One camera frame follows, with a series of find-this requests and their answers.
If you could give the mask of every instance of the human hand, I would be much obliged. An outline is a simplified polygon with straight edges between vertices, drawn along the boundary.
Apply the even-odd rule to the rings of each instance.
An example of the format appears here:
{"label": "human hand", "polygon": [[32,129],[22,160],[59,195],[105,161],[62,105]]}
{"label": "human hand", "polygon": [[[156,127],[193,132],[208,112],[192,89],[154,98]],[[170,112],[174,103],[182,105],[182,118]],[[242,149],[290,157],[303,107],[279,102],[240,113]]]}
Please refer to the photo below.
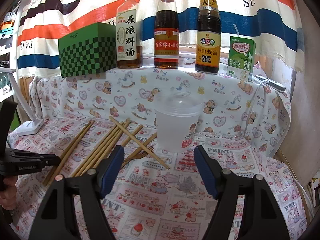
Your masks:
{"label": "human hand", "polygon": [[3,183],[8,186],[5,191],[0,192],[0,205],[2,205],[4,209],[13,210],[16,206],[17,180],[18,176],[6,177],[3,180]]}

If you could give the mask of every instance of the white lamp base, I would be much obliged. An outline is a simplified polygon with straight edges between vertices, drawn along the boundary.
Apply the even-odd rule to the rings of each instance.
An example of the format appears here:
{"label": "white lamp base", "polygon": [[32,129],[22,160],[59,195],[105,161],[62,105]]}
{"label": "white lamp base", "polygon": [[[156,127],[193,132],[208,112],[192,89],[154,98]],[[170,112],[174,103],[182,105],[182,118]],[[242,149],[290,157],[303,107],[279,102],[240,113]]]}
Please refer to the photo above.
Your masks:
{"label": "white lamp base", "polygon": [[30,134],[36,134],[43,126],[44,121],[42,119],[36,119],[35,121],[24,122],[17,128],[17,135],[24,136]]}

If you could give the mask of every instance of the patterned fabric backdrop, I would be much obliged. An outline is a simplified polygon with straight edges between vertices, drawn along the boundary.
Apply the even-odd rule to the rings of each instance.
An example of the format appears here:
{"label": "patterned fabric backdrop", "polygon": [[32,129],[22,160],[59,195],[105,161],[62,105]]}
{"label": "patterned fabric backdrop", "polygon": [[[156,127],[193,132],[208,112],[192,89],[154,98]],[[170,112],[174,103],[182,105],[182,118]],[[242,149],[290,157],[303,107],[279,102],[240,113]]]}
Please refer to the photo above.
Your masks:
{"label": "patterned fabric backdrop", "polygon": [[[183,64],[190,66],[184,60],[180,62]],[[154,95],[180,91],[204,103],[198,131],[245,137],[263,155],[272,157],[290,125],[287,93],[226,76],[226,67],[220,63],[218,75],[196,72],[191,65],[176,70],[115,68],[98,75],[35,78],[29,104],[39,118],[46,120],[62,117],[67,110],[104,119],[109,115],[120,120],[130,117],[132,121],[154,125]]]}
{"label": "patterned fabric backdrop", "polygon": [[[20,75],[49,77],[60,73],[58,38],[95,22],[115,24],[116,8],[124,0],[23,0],[17,31]],[[153,56],[153,26],[158,0],[137,0],[143,21],[143,51]],[[256,53],[282,59],[303,70],[303,39],[295,0],[217,0],[223,47],[229,47],[236,24],[243,37],[257,43]],[[196,44],[199,0],[176,0],[180,44]]]}

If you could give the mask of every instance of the cooking wine bottle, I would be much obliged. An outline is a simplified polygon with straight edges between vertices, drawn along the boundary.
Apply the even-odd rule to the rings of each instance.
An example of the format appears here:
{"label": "cooking wine bottle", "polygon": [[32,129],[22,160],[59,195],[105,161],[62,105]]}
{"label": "cooking wine bottle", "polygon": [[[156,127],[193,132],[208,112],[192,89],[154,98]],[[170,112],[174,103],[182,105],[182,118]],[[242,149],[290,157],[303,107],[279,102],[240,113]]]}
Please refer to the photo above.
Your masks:
{"label": "cooking wine bottle", "polygon": [[155,67],[178,68],[179,20],[175,0],[159,0],[154,37]]}
{"label": "cooking wine bottle", "polygon": [[217,74],[220,62],[221,20],[216,0],[200,0],[196,70]]}
{"label": "cooking wine bottle", "polygon": [[116,50],[118,68],[142,66],[141,21],[137,20],[136,0],[124,0],[116,15]]}

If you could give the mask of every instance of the wooden fork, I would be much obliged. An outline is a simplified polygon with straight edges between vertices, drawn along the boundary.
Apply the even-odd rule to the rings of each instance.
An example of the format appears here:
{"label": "wooden fork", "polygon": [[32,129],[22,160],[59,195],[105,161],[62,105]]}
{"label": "wooden fork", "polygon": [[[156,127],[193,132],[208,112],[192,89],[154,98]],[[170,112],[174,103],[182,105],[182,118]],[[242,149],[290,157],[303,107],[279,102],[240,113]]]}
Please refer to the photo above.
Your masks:
{"label": "wooden fork", "polygon": [[[150,151],[153,151],[155,148],[154,148],[153,146],[150,146],[150,147],[148,147],[148,149],[149,149]],[[135,155],[135,156],[128,157],[128,158],[126,158],[126,159],[123,161],[123,163],[122,163],[122,165],[121,165],[121,168],[123,168],[124,166],[126,166],[128,162],[130,162],[130,161],[132,161],[132,160],[135,160],[135,159],[142,159],[143,157],[146,157],[147,155],[148,155],[148,153],[147,153],[146,151],[141,151],[141,152],[139,152],[139,153],[138,153],[137,155]]]}

